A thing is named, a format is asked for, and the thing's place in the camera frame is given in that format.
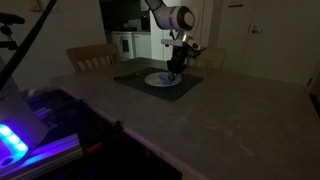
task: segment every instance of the blue light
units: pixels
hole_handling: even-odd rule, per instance
[[[8,128],[8,126],[0,125],[0,133],[4,136],[9,136],[12,134],[12,131],[10,128]]]
[[[15,146],[19,151],[26,151],[28,149],[28,147],[23,143],[19,143]]]
[[[12,134],[10,136],[7,136],[7,139],[8,141],[11,143],[11,144],[17,144],[18,142],[20,142],[20,139],[18,138],[17,135],[15,134]]]

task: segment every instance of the wall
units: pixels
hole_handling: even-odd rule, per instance
[[[49,15],[13,74],[20,90],[51,86],[51,78],[74,72],[65,53],[67,48],[106,43],[98,0],[58,0],[57,5],[59,9]],[[0,7],[1,12],[25,18],[25,24],[11,26],[13,39],[20,44],[41,13],[28,11],[25,0],[0,0]],[[6,62],[13,53],[0,49]]]

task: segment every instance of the wooden chair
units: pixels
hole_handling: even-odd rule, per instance
[[[196,58],[188,58],[186,64],[189,66],[204,67],[222,70],[226,50],[222,48],[207,48]]]
[[[66,52],[76,72],[87,71],[121,61],[118,47],[115,44],[77,47],[67,49]]]

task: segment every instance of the kitchen cabinet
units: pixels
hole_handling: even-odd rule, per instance
[[[122,61],[135,58],[132,32],[112,32],[112,43],[118,46]]]
[[[141,11],[148,11],[149,10],[149,7],[148,7],[145,0],[140,0],[140,5],[141,5]]]
[[[135,33],[133,38],[136,57],[152,58],[151,35],[149,33]]]

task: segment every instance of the black cable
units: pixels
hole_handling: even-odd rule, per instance
[[[156,11],[156,10],[158,10],[158,9],[161,7],[162,4],[164,4],[164,3],[163,3],[163,2],[160,3],[160,5],[159,5],[158,7],[156,7],[155,9],[151,9],[151,8],[149,8],[149,9],[150,9],[152,12],[153,12],[153,11]]]
[[[2,90],[3,86],[6,84],[8,79],[11,77],[14,70],[18,67],[20,62],[23,60],[23,57],[27,54],[30,46],[32,45],[33,41],[38,36],[44,22],[46,21],[49,13],[51,12],[52,8],[54,7],[57,0],[50,0],[48,6],[42,13],[41,17],[39,18],[38,22],[28,36],[24,39],[24,41],[21,43],[20,47],[17,49],[17,51],[14,53],[12,58],[9,60],[7,65],[3,68],[1,75],[0,75],[0,90]]]
[[[169,35],[172,37],[172,39],[173,40],[176,40],[176,38],[174,37],[174,35],[173,35],[173,31],[172,31],[172,29],[170,29],[170,33],[169,33]]]
[[[8,35],[8,39],[9,39],[9,41],[13,41],[11,35]]]
[[[189,48],[193,51],[193,55],[187,54],[187,57],[192,57],[192,58],[196,58],[200,56],[201,52],[207,49],[207,48],[203,48],[201,50],[197,50],[196,52],[196,50],[194,50],[191,46],[189,46]]]

